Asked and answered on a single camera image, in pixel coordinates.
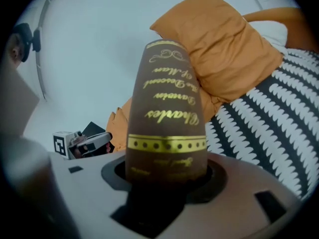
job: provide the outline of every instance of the bed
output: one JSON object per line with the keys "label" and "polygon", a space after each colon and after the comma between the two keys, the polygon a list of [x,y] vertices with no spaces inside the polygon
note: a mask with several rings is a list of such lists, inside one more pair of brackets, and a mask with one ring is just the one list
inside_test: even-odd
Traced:
{"label": "bed", "polygon": [[319,174],[319,55],[288,49],[281,66],[205,126],[208,151],[259,165],[301,198]]}

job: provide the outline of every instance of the black circular holder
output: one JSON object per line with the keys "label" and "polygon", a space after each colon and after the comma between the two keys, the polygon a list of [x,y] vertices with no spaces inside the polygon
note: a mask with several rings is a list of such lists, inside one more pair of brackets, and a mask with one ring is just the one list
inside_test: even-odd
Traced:
{"label": "black circular holder", "polygon": [[126,204],[111,218],[141,235],[155,238],[181,213],[185,204],[203,204],[212,201],[227,183],[225,169],[208,160],[206,175],[189,182],[180,191],[146,190],[125,180],[125,156],[107,163],[102,178],[114,189],[127,191]]}

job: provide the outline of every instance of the white surface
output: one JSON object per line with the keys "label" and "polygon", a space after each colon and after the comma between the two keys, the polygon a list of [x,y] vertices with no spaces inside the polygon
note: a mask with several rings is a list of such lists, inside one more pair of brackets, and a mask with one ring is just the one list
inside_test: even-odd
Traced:
{"label": "white surface", "polygon": [[[50,153],[57,185],[63,192],[63,199],[83,239],[119,238],[119,231],[122,233],[120,238],[142,238],[139,234],[132,233],[117,222],[106,218],[116,207],[125,203],[128,194],[125,191],[113,191],[101,176],[103,166],[118,157],[119,155],[101,155],[66,160],[59,154]],[[70,174],[68,168],[77,165],[83,167],[85,172],[83,170]]]}
{"label": "white surface", "polygon": [[285,47],[288,37],[288,29],[284,24],[276,21],[263,20],[253,21],[249,24],[269,43],[279,50],[284,55],[288,55],[288,50]]}
{"label": "white surface", "polygon": [[[183,0],[52,0],[42,30],[41,70],[46,104],[24,135],[53,151],[55,131],[105,128],[133,93],[144,46],[159,36],[149,27]],[[241,14],[256,0],[225,0]]]}

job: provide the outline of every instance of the black object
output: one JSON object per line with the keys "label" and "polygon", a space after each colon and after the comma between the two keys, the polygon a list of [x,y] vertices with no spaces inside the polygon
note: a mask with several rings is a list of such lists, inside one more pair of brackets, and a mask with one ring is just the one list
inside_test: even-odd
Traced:
{"label": "black object", "polygon": [[22,62],[25,62],[28,59],[32,43],[32,32],[30,26],[28,23],[21,23],[12,29],[12,33],[19,34],[22,38],[24,44],[24,56],[22,58]]}
{"label": "black object", "polygon": [[32,50],[35,52],[39,52],[41,50],[40,29],[36,29],[33,32]]}
{"label": "black object", "polygon": [[63,156],[66,156],[66,148],[64,146],[64,139],[62,137],[53,136],[54,142],[54,151],[60,153]]}
{"label": "black object", "polygon": [[[93,122],[90,122],[86,128],[83,130],[83,134],[87,137],[96,135],[98,133],[104,133],[105,129],[101,128],[100,126],[96,125]],[[113,152],[114,150],[114,146],[110,143],[110,148],[111,148],[111,152]],[[105,145],[98,148],[97,150],[93,151],[93,153],[88,153],[87,155],[85,155],[85,157],[91,157],[91,156],[99,156],[99,155],[103,155],[106,154],[106,147]]]}
{"label": "black object", "polygon": [[286,209],[270,191],[258,192],[255,197],[271,223],[286,213]]}
{"label": "black object", "polygon": [[75,172],[78,172],[81,170],[83,170],[83,168],[81,166],[73,166],[73,167],[69,168],[70,173],[75,173]]}
{"label": "black object", "polygon": [[224,168],[211,160],[208,160],[206,175],[189,182],[180,191],[146,190],[132,186],[125,180],[124,156],[106,164],[101,175],[114,190],[129,192],[126,204],[119,207],[111,218],[149,238],[155,238],[163,232],[185,204],[208,203],[222,192],[227,183]]}
{"label": "black object", "polygon": [[93,150],[95,150],[95,145],[94,145],[94,143],[89,143],[86,145],[79,146],[78,150],[82,156],[86,153],[85,157],[93,157],[93,156],[105,154],[106,153],[106,146],[103,145],[100,148],[98,148],[96,151],[93,151]]}

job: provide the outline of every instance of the white wall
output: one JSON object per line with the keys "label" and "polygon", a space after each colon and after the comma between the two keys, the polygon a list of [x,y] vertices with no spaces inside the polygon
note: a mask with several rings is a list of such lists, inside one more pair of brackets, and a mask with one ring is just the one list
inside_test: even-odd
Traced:
{"label": "white wall", "polygon": [[[150,25],[183,0],[52,0],[43,25],[41,67],[48,103],[39,104],[24,135],[53,150],[55,131],[105,128],[132,95]],[[241,14],[255,0],[225,0]]]}

